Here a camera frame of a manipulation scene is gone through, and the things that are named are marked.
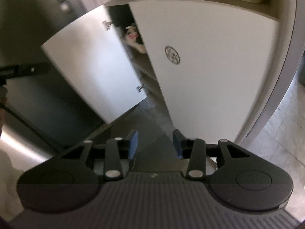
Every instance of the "gray edge trim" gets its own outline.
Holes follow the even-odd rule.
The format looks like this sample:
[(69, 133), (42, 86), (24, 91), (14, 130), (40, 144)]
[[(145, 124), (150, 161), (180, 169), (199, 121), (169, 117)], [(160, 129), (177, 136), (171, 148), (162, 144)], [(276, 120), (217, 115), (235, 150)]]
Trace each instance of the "gray edge trim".
[(281, 102), (286, 93), (301, 57), (304, 53), (305, 47), (305, 0), (296, 0), (295, 21), (292, 31), (292, 37), (287, 52), (287, 56), (278, 78), (278, 81), (271, 93), (271, 96), (266, 103), (259, 118), (254, 126), (249, 131), (246, 138), (240, 144), (242, 147), (248, 146), (260, 133), (265, 124), (268, 122), (277, 106)]

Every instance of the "tile floor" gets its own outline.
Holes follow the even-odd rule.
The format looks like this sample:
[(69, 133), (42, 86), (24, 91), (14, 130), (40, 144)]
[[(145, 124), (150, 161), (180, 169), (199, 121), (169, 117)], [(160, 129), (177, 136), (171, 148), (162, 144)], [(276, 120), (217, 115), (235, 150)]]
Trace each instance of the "tile floor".
[(293, 78), (281, 103), (257, 138), (247, 147), (281, 167), (293, 179), (286, 210), (305, 220), (305, 87)]

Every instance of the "metal hinge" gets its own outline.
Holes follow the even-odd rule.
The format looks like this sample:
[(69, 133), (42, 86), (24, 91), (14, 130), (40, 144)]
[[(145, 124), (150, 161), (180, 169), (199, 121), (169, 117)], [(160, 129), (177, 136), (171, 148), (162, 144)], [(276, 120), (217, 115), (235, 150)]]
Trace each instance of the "metal hinge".
[(145, 84), (142, 84), (141, 86), (137, 87), (137, 91), (140, 93), (141, 90), (145, 87)]
[(106, 28), (106, 30), (110, 30), (111, 25), (113, 24), (113, 22), (109, 22), (109, 21), (103, 21), (103, 24)]

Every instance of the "circular logo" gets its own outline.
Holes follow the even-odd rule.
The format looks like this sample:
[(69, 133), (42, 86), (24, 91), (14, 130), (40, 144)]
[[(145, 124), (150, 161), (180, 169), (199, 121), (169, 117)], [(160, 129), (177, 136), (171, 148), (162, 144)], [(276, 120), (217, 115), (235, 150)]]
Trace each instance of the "circular logo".
[(171, 61), (173, 64), (180, 64), (180, 57), (179, 54), (177, 53), (177, 51), (172, 48), (171, 46), (166, 46), (165, 49), (165, 55), (167, 56), (167, 58), (169, 59), (169, 61)]

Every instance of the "cable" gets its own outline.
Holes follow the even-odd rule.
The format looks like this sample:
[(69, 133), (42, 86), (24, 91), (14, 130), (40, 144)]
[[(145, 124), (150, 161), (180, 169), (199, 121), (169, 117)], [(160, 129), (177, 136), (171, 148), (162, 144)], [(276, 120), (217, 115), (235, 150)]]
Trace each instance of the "cable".
[(8, 112), (10, 115), (15, 117), (18, 121), (20, 121), (22, 124), (24, 124), (28, 129), (30, 129), (38, 138), (40, 138), (45, 144), (47, 144), (49, 147), (51, 147), (56, 153), (59, 153), (60, 151), (50, 144), (50, 142), (45, 139), (39, 132), (37, 132), (31, 125), (29, 125), (24, 119), (22, 119), (20, 116), (18, 116), (16, 113), (14, 113), (12, 110), (10, 110), (7, 106), (0, 103), (0, 108), (4, 109), (6, 112)]

